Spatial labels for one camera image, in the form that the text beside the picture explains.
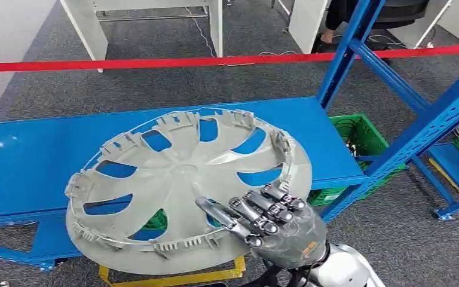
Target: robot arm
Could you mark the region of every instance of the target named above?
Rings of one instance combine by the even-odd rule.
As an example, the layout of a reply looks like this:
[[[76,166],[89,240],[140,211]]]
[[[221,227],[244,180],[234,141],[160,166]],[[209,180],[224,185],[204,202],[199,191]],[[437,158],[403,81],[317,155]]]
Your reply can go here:
[[[356,250],[326,241],[325,223],[305,201],[273,184],[232,198],[229,208],[205,197],[196,204],[248,244],[253,254],[274,264],[265,277],[287,269],[293,274],[288,286],[384,286]],[[270,285],[264,279],[252,286]]]

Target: white table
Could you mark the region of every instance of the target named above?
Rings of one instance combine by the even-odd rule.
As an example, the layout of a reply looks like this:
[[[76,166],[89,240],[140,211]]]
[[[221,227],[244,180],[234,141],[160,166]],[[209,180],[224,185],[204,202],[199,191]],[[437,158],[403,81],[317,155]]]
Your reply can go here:
[[[408,48],[418,48],[425,39],[429,40],[427,35],[435,24],[459,38],[459,0],[430,0],[425,17],[389,31]]]
[[[310,54],[329,1],[291,0],[288,8],[281,0],[272,0],[272,8],[276,2],[287,15],[285,30],[291,34],[302,53]]]
[[[210,37],[216,55],[223,56],[221,0],[60,0],[60,2],[93,60],[105,60],[108,47],[108,40],[96,17],[96,12],[198,6],[208,7]]]

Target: red barrier tape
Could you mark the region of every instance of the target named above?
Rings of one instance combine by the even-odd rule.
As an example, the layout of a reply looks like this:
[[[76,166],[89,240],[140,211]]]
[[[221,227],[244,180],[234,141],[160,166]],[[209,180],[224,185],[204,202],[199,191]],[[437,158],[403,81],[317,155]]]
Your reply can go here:
[[[423,57],[434,55],[459,54],[459,45],[415,50],[386,50],[376,51],[380,58]],[[52,70],[81,70],[81,69],[134,69],[134,68],[171,68],[189,66],[238,65],[238,64],[268,64],[268,63],[298,63],[320,62],[333,59],[335,53],[294,54],[282,56],[234,56],[234,57],[199,57],[199,58],[170,58],[170,59],[125,59],[125,60],[77,60],[50,62],[18,62],[0,63],[0,72],[19,71],[52,71]]]

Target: blue shelf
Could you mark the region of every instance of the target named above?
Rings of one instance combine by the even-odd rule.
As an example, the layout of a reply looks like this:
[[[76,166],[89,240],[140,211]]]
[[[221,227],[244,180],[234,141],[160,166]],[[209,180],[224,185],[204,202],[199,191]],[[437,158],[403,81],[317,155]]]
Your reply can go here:
[[[359,184],[366,176],[314,97],[215,105],[252,111],[287,130],[313,164],[313,188]],[[174,110],[83,115],[0,123],[0,215],[66,208],[64,187],[111,137]]]
[[[453,143],[439,143],[429,149],[432,159],[435,160],[444,172],[459,187],[459,150]]]

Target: yellow stand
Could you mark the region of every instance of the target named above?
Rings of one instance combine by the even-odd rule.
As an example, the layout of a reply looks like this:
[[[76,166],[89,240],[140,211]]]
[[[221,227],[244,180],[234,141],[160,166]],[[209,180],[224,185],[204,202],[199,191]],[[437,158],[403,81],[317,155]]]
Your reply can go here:
[[[206,273],[197,273],[189,275],[180,275],[164,278],[145,279],[131,282],[112,283],[108,280],[110,270],[99,265],[99,277],[108,283],[111,287],[168,287],[178,286],[192,283],[201,283],[225,279],[233,279],[242,277],[242,271],[245,271],[246,265],[243,256],[235,259],[235,267],[233,269],[212,271]]]
[[[448,176],[448,174],[442,170],[438,163],[436,163],[432,158],[429,159],[430,163],[449,181],[449,183],[458,191],[459,187],[455,184],[455,182]]]

